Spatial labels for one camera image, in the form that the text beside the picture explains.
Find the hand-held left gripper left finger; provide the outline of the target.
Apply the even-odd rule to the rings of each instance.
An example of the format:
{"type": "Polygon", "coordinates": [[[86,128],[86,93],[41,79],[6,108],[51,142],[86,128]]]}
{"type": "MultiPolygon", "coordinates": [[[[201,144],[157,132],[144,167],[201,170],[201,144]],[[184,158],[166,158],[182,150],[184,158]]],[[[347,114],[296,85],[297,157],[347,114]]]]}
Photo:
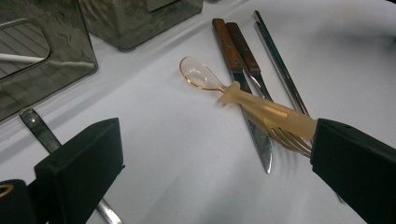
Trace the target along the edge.
{"type": "Polygon", "coordinates": [[[49,195],[50,224],[85,224],[123,169],[120,123],[96,122],[35,166],[38,186],[49,195]]]}

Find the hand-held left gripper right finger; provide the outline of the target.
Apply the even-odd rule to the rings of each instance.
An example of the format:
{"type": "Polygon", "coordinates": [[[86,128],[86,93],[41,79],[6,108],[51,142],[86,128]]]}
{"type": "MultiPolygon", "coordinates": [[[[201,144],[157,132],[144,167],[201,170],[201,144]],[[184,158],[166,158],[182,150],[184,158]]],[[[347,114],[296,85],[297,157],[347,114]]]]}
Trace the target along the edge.
{"type": "Polygon", "coordinates": [[[368,224],[396,224],[396,149],[344,123],[320,119],[313,172],[368,224]]]}

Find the metal spoon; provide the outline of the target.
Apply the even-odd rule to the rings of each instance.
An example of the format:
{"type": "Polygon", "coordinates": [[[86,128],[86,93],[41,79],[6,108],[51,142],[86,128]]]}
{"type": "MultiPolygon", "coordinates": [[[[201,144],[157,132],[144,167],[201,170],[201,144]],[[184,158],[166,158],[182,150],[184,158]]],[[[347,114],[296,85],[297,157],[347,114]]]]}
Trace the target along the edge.
{"type": "MultiPolygon", "coordinates": [[[[59,142],[48,125],[32,108],[24,108],[21,110],[20,118],[33,136],[48,151],[49,155],[64,145],[59,142]]],[[[29,191],[32,193],[33,201],[35,202],[34,211],[37,212],[38,219],[44,223],[48,222],[50,224],[50,215],[54,213],[51,206],[50,196],[38,186],[36,180],[29,186],[29,191]]],[[[108,224],[122,224],[120,217],[104,197],[93,212],[94,211],[98,211],[108,224]]]]}

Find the smoky transparent plastic bin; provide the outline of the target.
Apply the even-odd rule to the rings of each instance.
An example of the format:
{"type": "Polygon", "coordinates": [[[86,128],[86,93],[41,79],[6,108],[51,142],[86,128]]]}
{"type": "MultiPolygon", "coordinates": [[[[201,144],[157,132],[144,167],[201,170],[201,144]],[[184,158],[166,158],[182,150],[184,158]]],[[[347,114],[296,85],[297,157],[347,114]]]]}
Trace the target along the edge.
{"type": "Polygon", "coordinates": [[[87,28],[129,51],[200,14],[204,0],[78,0],[87,28]]]}
{"type": "Polygon", "coordinates": [[[0,0],[0,53],[45,58],[40,63],[0,61],[0,122],[98,68],[78,0],[0,0]]]}

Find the orange translucent plastic spoon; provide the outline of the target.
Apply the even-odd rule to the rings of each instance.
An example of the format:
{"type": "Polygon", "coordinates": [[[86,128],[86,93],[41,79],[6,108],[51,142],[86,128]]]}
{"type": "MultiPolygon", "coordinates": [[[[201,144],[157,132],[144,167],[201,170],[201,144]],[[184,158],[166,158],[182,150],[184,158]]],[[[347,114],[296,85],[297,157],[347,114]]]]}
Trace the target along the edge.
{"type": "Polygon", "coordinates": [[[317,128],[317,121],[309,116],[241,90],[240,83],[223,85],[202,62],[185,57],[179,63],[180,73],[194,87],[204,91],[219,91],[223,104],[239,104],[248,118],[266,130],[276,141],[310,141],[317,128]]]}

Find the white chopstick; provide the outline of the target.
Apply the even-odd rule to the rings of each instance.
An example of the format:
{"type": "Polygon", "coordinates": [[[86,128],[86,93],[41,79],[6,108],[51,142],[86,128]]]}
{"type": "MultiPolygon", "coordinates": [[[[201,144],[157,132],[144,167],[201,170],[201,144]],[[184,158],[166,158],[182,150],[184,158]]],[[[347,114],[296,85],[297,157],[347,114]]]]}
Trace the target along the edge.
{"type": "MultiPolygon", "coordinates": [[[[44,62],[45,58],[0,53],[0,61],[17,62],[17,63],[40,63],[40,62],[44,62]]],[[[49,61],[49,63],[60,66],[82,66],[82,67],[94,68],[94,65],[92,63],[85,63],[85,62],[49,61]]]]}

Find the wooden-handled fork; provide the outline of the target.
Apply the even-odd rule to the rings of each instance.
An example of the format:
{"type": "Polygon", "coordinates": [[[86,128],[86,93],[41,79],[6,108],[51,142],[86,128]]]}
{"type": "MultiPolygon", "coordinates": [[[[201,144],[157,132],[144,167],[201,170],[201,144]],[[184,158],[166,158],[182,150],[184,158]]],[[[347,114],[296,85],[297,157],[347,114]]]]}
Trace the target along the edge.
{"type": "MultiPolygon", "coordinates": [[[[257,90],[261,93],[262,97],[266,100],[273,101],[269,91],[267,90],[261,69],[250,50],[246,39],[244,38],[239,26],[236,22],[227,22],[227,30],[230,37],[235,45],[235,48],[243,62],[243,65],[247,69],[249,77],[252,79],[257,90]]],[[[310,157],[311,146],[309,146],[304,140],[296,135],[283,131],[277,127],[270,127],[268,133],[284,148],[301,153],[306,157],[310,157]]]]}

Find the wooden-handled table knife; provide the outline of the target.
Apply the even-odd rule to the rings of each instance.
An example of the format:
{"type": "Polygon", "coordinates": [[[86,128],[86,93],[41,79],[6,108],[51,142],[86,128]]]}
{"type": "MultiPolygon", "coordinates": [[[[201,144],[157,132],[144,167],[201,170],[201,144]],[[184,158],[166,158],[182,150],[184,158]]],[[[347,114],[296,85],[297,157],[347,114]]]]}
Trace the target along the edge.
{"type": "MultiPolygon", "coordinates": [[[[225,63],[234,81],[241,85],[241,90],[251,93],[248,81],[243,72],[243,64],[239,57],[238,51],[232,41],[232,38],[226,28],[224,19],[213,19],[212,26],[214,28],[216,38],[219,43],[225,63]]],[[[255,148],[257,149],[262,167],[265,173],[269,174],[272,168],[273,151],[272,143],[269,135],[257,127],[251,120],[248,119],[248,114],[244,112],[247,121],[247,126],[252,136],[255,148]]]]}

